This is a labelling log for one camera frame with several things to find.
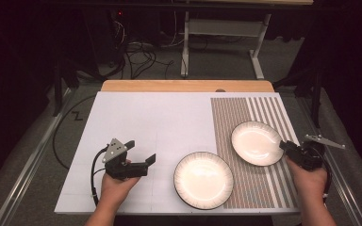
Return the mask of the person's left hand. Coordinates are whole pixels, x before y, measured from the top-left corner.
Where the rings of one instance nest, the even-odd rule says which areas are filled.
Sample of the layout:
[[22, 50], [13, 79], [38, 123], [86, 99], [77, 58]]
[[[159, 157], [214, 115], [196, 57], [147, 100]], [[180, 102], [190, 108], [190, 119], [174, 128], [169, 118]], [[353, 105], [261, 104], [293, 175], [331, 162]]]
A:
[[127, 198], [131, 189], [137, 184], [140, 177], [113, 179], [104, 174], [101, 185], [101, 197], [98, 205], [116, 211]]

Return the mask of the large white dark-rimmed plate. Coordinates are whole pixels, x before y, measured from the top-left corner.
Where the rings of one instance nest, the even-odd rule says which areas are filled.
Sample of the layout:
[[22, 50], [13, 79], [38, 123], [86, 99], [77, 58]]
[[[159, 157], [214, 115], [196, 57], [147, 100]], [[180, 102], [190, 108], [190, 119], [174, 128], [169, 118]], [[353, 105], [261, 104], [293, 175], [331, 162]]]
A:
[[173, 174], [177, 195], [187, 205], [211, 210], [228, 201], [234, 175], [228, 164], [214, 153], [196, 152], [183, 157]]

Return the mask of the aluminium floor rail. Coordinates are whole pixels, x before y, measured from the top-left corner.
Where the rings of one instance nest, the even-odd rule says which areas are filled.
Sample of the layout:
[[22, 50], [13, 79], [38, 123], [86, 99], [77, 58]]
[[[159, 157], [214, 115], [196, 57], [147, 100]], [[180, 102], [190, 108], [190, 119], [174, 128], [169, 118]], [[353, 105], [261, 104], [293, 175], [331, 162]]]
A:
[[303, 125], [298, 124], [298, 118], [293, 118], [292, 122], [300, 140], [303, 140], [305, 135], [321, 135], [337, 144], [345, 145], [344, 149], [325, 146], [324, 158], [333, 174], [326, 203], [331, 208], [338, 226], [362, 226], [360, 205], [362, 193], [358, 191], [360, 181], [355, 179], [355, 176], [362, 171], [361, 158], [349, 139], [335, 135], [334, 130], [339, 126], [338, 121], [336, 123], [319, 121], [319, 124], [316, 124], [311, 118], [311, 101], [297, 97], [296, 102], [302, 115]]
[[65, 89], [62, 108], [55, 116], [49, 114], [49, 122], [46, 125], [43, 134], [38, 139], [38, 145], [32, 149], [32, 152], [24, 163], [22, 170], [16, 176], [16, 181], [13, 183], [10, 192], [0, 207], [0, 226], [8, 226], [12, 220], [18, 206], [29, 188], [29, 185], [32, 182], [32, 179], [34, 178], [35, 173], [38, 170], [38, 167], [41, 164], [49, 139], [58, 128], [59, 122], [63, 119], [64, 111], [68, 107], [69, 102], [73, 99], [75, 92], [76, 89]]

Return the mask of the white metal desk frame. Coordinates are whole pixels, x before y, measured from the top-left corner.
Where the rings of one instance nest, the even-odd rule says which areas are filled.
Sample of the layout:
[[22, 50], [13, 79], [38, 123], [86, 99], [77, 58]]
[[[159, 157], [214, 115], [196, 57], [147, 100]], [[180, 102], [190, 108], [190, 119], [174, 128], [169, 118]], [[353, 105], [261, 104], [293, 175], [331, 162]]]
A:
[[255, 78], [263, 79], [264, 74], [261, 69], [258, 55], [267, 33], [271, 17], [270, 14], [266, 14], [264, 19], [259, 22], [191, 19], [189, 13], [186, 12], [184, 20], [183, 51], [181, 56], [181, 76], [187, 77], [189, 75], [189, 36], [208, 35], [256, 38], [255, 49], [251, 49], [249, 55], [254, 68]]

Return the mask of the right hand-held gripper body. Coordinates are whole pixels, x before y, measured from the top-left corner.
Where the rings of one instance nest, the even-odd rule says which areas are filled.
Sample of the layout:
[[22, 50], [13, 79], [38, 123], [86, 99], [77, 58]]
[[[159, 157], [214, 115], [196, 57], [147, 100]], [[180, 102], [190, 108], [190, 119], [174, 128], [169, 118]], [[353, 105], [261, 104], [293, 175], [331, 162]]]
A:
[[290, 159], [304, 170], [312, 171], [324, 165], [325, 147], [331, 146], [341, 150], [345, 144], [336, 143], [322, 135], [305, 135], [305, 141], [300, 145], [291, 143]]

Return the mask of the small white dark-rimmed plate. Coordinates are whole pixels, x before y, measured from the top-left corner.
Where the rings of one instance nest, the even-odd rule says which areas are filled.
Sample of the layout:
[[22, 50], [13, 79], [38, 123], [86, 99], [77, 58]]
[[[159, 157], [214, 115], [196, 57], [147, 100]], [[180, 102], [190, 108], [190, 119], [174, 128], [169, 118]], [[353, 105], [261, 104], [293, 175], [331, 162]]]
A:
[[282, 158], [281, 141], [276, 130], [259, 121], [243, 122], [231, 134], [236, 153], [246, 162], [260, 167], [273, 165]]

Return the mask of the black metal stand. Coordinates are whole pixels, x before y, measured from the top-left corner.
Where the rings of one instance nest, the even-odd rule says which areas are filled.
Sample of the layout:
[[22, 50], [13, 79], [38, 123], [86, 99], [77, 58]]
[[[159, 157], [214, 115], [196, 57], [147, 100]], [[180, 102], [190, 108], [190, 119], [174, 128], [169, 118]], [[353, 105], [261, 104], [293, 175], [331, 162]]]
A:
[[55, 90], [55, 110], [54, 116], [57, 116], [62, 108], [63, 94], [62, 83], [70, 89], [79, 87], [79, 81], [76, 76], [76, 69], [71, 60], [61, 58], [57, 61], [54, 68], [54, 90]]
[[292, 83], [296, 84], [294, 94], [297, 97], [311, 97], [310, 119], [317, 128], [320, 127], [319, 111], [321, 106], [321, 80], [322, 69], [304, 69], [297, 73], [292, 73], [289, 76], [282, 78], [272, 83], [274, 89], [283, 86], [289, 86]]

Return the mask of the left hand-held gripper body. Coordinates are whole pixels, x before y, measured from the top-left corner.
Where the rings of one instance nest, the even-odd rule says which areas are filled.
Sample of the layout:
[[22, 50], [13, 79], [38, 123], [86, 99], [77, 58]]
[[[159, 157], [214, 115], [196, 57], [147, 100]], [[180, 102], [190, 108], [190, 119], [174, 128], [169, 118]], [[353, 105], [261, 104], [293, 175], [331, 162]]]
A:
[[140, 163], [128, 163], [127, 152], [124, 144], [117, 138], [113, 138], [107, 145], [106, 153], [102, 159], [106, 173], [113, 179], [136, 178], [146, 176], [148, 170], [142, 170]]

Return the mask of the white board sheet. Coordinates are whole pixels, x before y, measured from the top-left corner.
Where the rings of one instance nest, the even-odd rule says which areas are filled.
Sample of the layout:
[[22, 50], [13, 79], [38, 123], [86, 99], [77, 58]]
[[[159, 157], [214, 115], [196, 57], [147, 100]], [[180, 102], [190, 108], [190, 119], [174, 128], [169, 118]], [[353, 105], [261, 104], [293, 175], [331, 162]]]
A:
[[[103, 166], [96, 154], [117, 138], [135, 141], [128, 153], [133, 162], [156, 154], [156, 162], [131, 190], [120, 208], [123, 215], [198, 216], [173, 185], [173, 173], [187, 154], [217, 154], [211, 100], [214, 98], [280, 97], [275, 92], [107, 92], [97, 94], [73, 163], [55, 208], [58, 214], [89, 214], [95, 204], [91, 191], [101, 185], [91, 168]], [[216, 215], [276, 215], [222, 206]]]

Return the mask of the person's right hand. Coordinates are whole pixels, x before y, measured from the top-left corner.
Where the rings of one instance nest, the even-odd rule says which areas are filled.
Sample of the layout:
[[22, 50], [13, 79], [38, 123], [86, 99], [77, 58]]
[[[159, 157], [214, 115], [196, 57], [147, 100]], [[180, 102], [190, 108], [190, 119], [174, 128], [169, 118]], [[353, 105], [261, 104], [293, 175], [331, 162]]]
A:
[[327, 173], [323, 168], [307, 171], [286, 157], [301, 202], [323, 204]]

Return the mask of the brown striped woven placemat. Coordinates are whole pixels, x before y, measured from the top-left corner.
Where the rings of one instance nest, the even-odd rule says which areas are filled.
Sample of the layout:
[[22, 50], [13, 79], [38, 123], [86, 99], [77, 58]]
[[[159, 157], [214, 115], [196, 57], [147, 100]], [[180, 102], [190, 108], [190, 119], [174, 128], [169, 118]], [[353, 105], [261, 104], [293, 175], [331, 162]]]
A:
[[275, 129], [282, 139], [297, 142], [280, 97], [214, 98], [211, 100], [217, 154], [234, 175], [232, 195], [226, 209], [258, 213], [288, 213], [298, 210], [297, 193], [287, 163], [280, 160], [259, 167], [242, 159], [231, 142], [233, 130], [246, 121], [260, 121]]

